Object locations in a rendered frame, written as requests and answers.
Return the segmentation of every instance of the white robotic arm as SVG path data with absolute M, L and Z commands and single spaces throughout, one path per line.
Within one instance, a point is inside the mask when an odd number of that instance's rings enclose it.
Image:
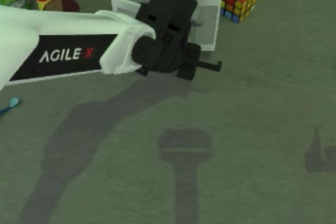
M 195 0 L 150 0 L 137 16 L 46 12 L 0 6 L 0 90 L 8 84 L 83 73 L 174 72 L 192 80 L 200 47 L 187 43 Z

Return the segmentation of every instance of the gray tabletop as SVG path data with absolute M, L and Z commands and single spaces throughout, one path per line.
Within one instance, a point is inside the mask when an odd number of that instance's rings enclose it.
M 24 102 L 0 118 L 0 223 L 335 223 L 335 3 L 259 0 L 241 24 L 221 18 L 204 57 L 223 70 L 192 83 L 6 87 L 3 106 Z

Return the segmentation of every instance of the toothbrush head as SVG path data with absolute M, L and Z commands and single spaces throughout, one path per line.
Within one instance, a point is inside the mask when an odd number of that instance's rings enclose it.
M 9 106 L 11 108 L 14 108 L 14 107 L 18 106 L 20 103 L 21 103 L 21 99 L 19 99 L 19 98 L 12 98 L 10 100 L 10 102 L 9 102 Z

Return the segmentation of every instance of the red letter x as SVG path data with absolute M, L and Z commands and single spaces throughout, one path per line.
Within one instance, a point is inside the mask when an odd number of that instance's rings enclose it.
M 93 53 L 93 51 L 94 51 L 94 48 L 93 48 L 93 47 L 87 47 L 87 48 L 86 48 L 85 55 L 84 55 L 84 58 L 85 58 L 85 59 L 91 58 L 91 57 L 92 57 L 92 53 Z

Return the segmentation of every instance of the blue toothbrush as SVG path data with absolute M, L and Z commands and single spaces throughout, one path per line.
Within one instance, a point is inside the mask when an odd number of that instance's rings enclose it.
M 12 98 L 9 102 L 9 106 L 0 110 L 0 115 L 5 114 L 6 112 L 8 112 L 9 110 L 11 110 L 12 108 L 17 107 L 19 104 L 21 103 L 21 99 L 19 98 Z

